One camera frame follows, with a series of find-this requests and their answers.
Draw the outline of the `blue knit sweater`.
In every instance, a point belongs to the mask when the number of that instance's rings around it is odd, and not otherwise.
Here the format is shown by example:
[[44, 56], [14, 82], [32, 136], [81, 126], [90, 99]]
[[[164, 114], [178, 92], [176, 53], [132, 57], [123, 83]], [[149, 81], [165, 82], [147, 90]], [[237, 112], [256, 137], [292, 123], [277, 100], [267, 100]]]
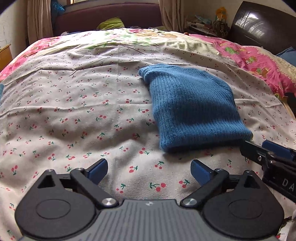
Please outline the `blue knit sweater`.
[[138, 73], [149, 86], [163, 151], [236, 145], [252, 139], [231, 88], [220, 78], [166, 64], [146, 66]]

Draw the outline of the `pink floral quilt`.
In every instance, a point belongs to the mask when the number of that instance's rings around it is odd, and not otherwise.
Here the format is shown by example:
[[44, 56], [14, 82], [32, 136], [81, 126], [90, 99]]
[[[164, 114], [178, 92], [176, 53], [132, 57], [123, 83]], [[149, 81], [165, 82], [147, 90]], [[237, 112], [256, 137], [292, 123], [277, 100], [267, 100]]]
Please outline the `pink floral quilt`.
[[120, 28], [105, 31], [86, 31], [65, 36], [38, 40], [15, 57], [2, 71], [1, 80], [33, 56], [48, 54], [62, 43], [85, 45], [96, 48], [100, 45], [127, 44], [142, 46], [170, 46], [199, 54], [221, 56], [239, 68], [264, 80], [274, 94], [284, 96], [295, 93], [295, 66], [283, 57], [276, 56], [257, 46], [244, 46], [221, 38], [198, 34], [165, 32], [158, 29]]

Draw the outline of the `blue pillow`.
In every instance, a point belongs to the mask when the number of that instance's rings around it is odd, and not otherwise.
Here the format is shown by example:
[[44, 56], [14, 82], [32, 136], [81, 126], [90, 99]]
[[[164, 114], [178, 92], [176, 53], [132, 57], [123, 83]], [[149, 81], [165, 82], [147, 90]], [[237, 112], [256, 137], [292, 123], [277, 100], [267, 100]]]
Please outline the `blue pillow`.
[[296, 66], [296, 50], [293, 47], [289, 47], [282, 52], [278, 53], [276, 56], [282, 58], [288, 63]]

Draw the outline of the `teal folded towel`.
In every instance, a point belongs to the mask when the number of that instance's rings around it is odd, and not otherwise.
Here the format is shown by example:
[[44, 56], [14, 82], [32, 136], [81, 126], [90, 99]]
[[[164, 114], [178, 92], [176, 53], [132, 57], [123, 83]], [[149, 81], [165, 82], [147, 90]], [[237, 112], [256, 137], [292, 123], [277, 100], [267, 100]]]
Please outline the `teal folded towel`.
[[1, 99], [3, 97], [3, 93], [4, 93], [4, 85], [1, 83], [0, 84], [0, 101], [1, 101]]

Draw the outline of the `dark wooden headboard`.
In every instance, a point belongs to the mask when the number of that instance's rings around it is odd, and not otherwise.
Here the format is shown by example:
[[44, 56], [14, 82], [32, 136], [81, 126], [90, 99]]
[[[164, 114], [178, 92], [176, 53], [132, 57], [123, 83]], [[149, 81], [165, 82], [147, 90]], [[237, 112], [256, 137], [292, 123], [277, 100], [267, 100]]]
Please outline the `dark wooden headboard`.
[[295, 47], [295, 17], [262, 4], [243, 1], [227, 39], [241, 46], [257, 46], [276, 55]]

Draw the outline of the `cluttered nightstand items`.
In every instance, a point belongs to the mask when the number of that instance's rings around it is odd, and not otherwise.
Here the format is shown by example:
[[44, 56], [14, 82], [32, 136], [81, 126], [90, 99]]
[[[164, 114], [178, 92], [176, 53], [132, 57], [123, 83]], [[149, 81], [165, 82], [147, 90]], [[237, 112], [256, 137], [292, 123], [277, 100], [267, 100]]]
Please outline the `cluttered nightstand items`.
[[223, 6], [215, 11], [215, 19], [195, 15], [187, 21], [187, 30], [193, 34], [204, 35], [208, 37], [225, 38], [230, 32], [227, 24], [227, 10]]

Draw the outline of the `wooden tv cabinet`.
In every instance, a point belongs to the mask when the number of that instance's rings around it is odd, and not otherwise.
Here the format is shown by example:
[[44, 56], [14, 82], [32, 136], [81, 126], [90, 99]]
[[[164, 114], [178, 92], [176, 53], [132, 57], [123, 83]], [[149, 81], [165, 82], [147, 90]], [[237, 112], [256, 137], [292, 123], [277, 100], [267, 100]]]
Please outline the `wooden tv cabinet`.
[[10, 45], [8, 44], [0, 50], [0, 71], [2, 71], [12, 60]]

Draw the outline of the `green cloth bundle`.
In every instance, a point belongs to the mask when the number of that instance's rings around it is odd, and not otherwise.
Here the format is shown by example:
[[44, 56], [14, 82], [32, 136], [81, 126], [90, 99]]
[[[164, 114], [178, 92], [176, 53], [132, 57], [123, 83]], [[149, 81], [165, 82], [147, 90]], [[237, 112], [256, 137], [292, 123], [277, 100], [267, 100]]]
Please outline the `green cloth bundle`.
[[108, 20], [103, 21], [96, 27], [96, 29], [102, 31], [102, 30], [120, 29], [124, 27], [125, 25], [122, 22], [122, 20], [118, 17], [115, 17], [115, 18], [110, 18]]

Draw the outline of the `maroon sofa bench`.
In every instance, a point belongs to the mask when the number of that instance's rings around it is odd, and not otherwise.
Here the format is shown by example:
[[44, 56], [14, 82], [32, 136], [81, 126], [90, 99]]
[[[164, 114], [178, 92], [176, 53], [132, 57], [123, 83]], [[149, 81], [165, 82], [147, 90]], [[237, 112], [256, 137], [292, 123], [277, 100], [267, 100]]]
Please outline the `maroon sofa bench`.
[[63, 13], [55, 20], [53, 34], [59, 36], [63, 32], [95, 30], [100, 23], [116, 17], [122, 20], [125, 27], [138, 26], [147, 29], [162, 25], [161, 11], [158, 4], [108, 4]]

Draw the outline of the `left beige curtain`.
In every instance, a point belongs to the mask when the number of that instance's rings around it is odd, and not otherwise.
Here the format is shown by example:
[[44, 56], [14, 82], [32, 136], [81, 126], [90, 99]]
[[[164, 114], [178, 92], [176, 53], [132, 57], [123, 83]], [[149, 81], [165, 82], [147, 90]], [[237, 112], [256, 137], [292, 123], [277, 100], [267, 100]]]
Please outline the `left beige curtain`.
[[27, 27], [29, 43], [53, 37], [50, 0], [28, 0]]

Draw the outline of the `beige curtain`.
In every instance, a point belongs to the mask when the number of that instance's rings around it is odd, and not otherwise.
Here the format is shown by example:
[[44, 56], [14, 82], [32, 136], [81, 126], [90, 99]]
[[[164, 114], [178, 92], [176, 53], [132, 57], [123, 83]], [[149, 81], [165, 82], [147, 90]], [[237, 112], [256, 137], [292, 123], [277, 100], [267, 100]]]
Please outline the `beige curtain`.
[[184, 1], [159, 0], [162, 23], [169, 31], [183, 32], [185, 27]]
[[29, 43], [53, 37], [50, 0], [28, 0], [27, 27]]

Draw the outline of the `right beige curtain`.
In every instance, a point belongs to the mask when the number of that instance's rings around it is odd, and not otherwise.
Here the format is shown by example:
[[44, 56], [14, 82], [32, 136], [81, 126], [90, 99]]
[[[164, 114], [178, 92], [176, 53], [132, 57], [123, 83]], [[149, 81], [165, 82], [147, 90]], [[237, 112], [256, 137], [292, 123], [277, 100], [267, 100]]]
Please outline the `right beige curtain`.
[[169, 31], [183, 32], [185, 27], [184, 1], [159, 0], [162, 23]]

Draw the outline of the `blue plastic bag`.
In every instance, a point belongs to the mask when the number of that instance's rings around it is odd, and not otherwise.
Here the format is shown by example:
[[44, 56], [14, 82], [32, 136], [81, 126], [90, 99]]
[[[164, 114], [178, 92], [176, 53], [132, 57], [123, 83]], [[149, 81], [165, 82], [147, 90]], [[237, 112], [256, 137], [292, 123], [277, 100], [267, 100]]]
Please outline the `blue plastic bag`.
[[56, 18], [64, 13], [65, 9], [57, 0], [51, 0], [51, 16]]

